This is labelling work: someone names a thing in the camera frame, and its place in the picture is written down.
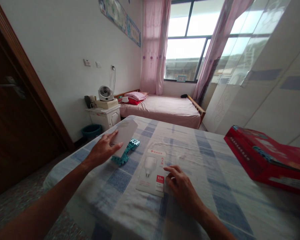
hand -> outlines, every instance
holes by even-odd
[[[166,182],[173,191],[179,205],[198,221],[206,206],[199,198],[188,176],[177,165],[164,167],[163,169],[170,172],[166,177]]]
[[[95,167],[103,164],[122,147],[123,143],[118,143],[110,147],[110,142],[117,133],[118,130],[115,130],[111,134],[104,134],[96,145],[94,145],[87,158],[81,163],[88,171],[91,171]]]

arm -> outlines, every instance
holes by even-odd
[[[0,230],[0,239],[43,239],[87,174],[122,147],[109,145],[117,133],[103,135],[81,164]]]
[[[179,166],[165,167],[166,182],[181,207],[207,232],[211,239],[235,239],[220,220],[201,201],[190,179]]]

wooden bed frame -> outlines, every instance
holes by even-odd
[[[140,89],[136,89],[136,90],[132,90],[132,91],[129,91],[129,92],[140,92]],[[129,92],[125,92],[125,93],[120,93],[118,95],[114,95],[115,98],[118,98],[118,97],[123,97],[126,93],[129,93]],[[188,99],[192,102],[192,104],[194,105],[194,107],[197,109],[197,111],[199,112],[200,114],[200,118],[201,118],[201,121],[200,121],[200,125],[202,123],[202,120],[203,120],[203,117],[204,115],[206,114],[206,112],[200,107],[199,104],[197,104],[189,95],[188,95]]]

red cardboard box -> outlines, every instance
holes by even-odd
[[[300,194],[300,148],[235,125],[224,140],[252,180]]]

small picture on windowsill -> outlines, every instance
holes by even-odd
[[[186,75],[178,75],[177,82],[186,82],[187,76]]]

